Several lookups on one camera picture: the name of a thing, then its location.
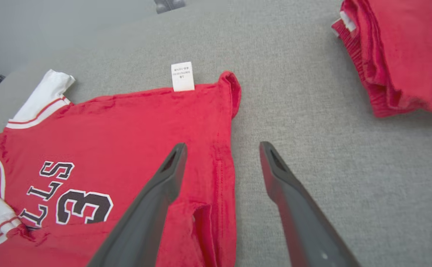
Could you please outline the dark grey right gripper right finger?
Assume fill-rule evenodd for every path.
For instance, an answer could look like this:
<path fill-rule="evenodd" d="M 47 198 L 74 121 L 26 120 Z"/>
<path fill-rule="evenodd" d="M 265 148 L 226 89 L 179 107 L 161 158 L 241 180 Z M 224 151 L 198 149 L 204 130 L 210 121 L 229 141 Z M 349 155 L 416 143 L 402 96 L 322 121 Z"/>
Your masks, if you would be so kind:
<path fill-rule="evenodd" d="M 358 267 L 358 260 L 275 147 L 260 142 L 269 198 L 277 205 L 293 267 Z"/>

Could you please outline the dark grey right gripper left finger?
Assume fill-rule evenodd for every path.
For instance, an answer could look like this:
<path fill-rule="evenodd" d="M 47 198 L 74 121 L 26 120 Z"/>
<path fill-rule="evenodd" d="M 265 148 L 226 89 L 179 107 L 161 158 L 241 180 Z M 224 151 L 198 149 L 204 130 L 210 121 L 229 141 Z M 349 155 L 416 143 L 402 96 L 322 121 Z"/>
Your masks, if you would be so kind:
<path fill-rule="evenodd" d="M 110 235 L 89 267 L 154 267 L 169 206 L 178 198 L 187 162 L 187 145 L 173 147 Z"/>

